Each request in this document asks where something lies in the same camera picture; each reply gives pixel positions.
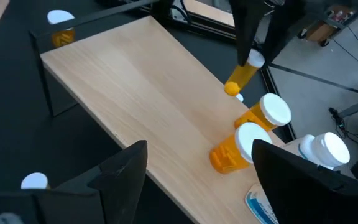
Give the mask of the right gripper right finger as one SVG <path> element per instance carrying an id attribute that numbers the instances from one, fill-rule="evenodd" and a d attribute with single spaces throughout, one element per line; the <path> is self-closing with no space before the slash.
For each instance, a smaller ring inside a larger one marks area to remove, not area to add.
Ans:
<path id="1" fill-rule="evenodd" d="M 358 224 L 358 180 L 260 139 L 252 159 L 279 224 Z"/>

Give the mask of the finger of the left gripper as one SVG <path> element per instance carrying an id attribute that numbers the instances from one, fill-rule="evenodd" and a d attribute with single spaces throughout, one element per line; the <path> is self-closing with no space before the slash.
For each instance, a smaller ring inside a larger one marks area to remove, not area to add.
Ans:
<path id="1" fill-rule="evenodd" d="M 305 15 L 304 6 L 304 0 L 285 0 L 281 6 L 275 6 L 262 46 L 264 67 L 272 63 L 288 43 L 288 38 L 294 36 L 290 29 Z"/>
<path id="2" fill-rule="evenodd" d="M 237 46 L 237 64 L 244 66 L 251 48 L 261 50 L 254 40 L 258 26 L 264 17 L 264 0 L 229 0 L 234 20 Z"/>

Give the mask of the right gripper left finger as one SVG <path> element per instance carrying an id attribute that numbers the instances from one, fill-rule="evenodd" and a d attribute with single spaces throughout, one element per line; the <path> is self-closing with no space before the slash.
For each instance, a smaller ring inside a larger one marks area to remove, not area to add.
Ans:
<path id="1" fill-rule="evenodd" d="M 147 167 L 147 141 L 140 140 L 102 162 L 88 187 L 99 192 L 105 224 L 132 224 Z"/>

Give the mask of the large orange pill bottle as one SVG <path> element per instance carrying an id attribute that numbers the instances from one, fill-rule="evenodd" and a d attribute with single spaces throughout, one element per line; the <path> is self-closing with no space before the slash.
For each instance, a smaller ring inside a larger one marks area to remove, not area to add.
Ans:
<path id="1" fill-rule="evenodd" d="M 47 20 L 50 25 L 62 23 L 74 19 L 74 15 L 64 10 L 52 10 L 47 14 Z M 52 34 L 52 42 L 55 47 L 61 47 L 70 44 L 75 39 L 74 28 L 58 31 Z"/>
<path id="2" fill-rule="evenodd" d="M 240 125 L 234 134 L 210 151 L 211 165 L 221 174 L 247 168 L 249 164 L 253 164 L 252 146 L 254 140 L 272 143 L 268 132 L 258 124 L 248 122 Z"/>
<path id="3" fill-rule="evenodd" d="M 267 93 L 234 122 L 237 129 L 244 123 L 258 124 L 265 131 L 287 125 L 292 119 L 291 109 L 280 96 Z"/>

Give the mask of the brown box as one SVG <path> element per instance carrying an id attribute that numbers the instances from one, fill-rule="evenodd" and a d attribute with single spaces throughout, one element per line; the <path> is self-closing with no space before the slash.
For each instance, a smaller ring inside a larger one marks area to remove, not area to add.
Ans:
<path id="1" fill-rule="evenodd" d="M 297 37 L 325 47 L 357 18 L 358 10 L 347 6 L 333 5 L 325 10 L 322 18 L 299 31 Z"/>

